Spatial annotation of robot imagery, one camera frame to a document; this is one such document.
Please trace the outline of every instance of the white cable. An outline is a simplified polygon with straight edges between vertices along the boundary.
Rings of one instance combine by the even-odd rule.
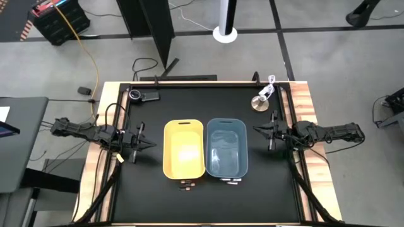
[[[176,8],[176,9],[179,9],[179,10],[181,11],[181,17],[182,17],[182,19],[184,19],[184,20],[186,20],[186,21],[189,21],[189,22],[192,22],[192,23],[194,23],[195,25],[198,25],[198,26],[200,26],[200,27],[202,27],[202,28],[204,28],[204,29],[206,29],[206,30],[208,30],[208,31],[213,31],[213,29],[207,28],[207,27],[205,27],[205,26],[203,26],[203,25],[198,24],[197,22],[195,22],[195,21],[193,21],[193,20],[190,20],[190,19],[188,19],[188,18],[185,18],[184,13],[182,12],[182,9],[181,9],[180,7]]]
[[[275,88],[273,87],[273,83],[275,83],[275,75],[270,75],[268,76],[268,82],[269,84],[264,87],[258,94],[259,94],[259,100],[261,102],[265,102],[269,99],[269,97],[272,95],[272,93],[275,91]]]

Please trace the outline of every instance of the small black device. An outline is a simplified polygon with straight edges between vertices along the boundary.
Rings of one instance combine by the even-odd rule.
[[[77,92],[82,95],[91,95],[91,89],[85,87],[79,87]]]
[[[0,121],[0,138],[6,136],[13,136],[20,133],[20,130],[7,123]]]
[[[129,99],[132,103],[154,101],[160,99],[160,94],[158,92],[140,93],[133,89],[129,92]]]

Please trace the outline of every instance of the white tag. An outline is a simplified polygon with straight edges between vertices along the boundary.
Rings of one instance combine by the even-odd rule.
[[[118,159],[118,161],[120,163],[124,162],[124,159],[122,158],[122,156],[120,154],[116,154],[116,158]]]
[[[265,86],[258,94],[260,96],[260,101],[265,102],[267,99],[272,95],[272,93],[275,91],[275,88],[273,87],[273,83],[275,83],[275,75],[268,76],[268,82],[269,84]]]
[[[0,121],[5,122],[7,119],[10,107],[0,107]]]

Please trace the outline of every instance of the black chair leg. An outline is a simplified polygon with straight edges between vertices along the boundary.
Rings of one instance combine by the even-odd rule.
[[[347,15],[346,21],[357,28],[366,26],[373,9],[377,6],[380,0],[364,0],[355,10]]]

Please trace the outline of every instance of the black table surface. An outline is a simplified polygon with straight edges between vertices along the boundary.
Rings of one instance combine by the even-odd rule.
[[[27,167],[48,98],[0,98],[0,107],[10,107],[6,123],[19,135],[0,138],[0,193],[14,192]]]
[[[252,97],[261,88],[160,88],[161,100],[131,105],[132,130],[143,121],[146,138],[157,146],[138,153],[136,164],[124,162],[117,184],[112,221],[116,223],[286,223],[298,222],[293,179],[286,160],[267,152],[268,141],[254,125],[280,111],[275,92],[270,109],[256,113]],[[140,92],[151,92],[143,88]],[[247,127],[249,169],[239,185],[227,185],[205,173],[190,191],[162,170],[163,129],[170,120],[198,119],[205,127],[214,118],[239,119]],[[278,143],[278,149],[284,144]]]

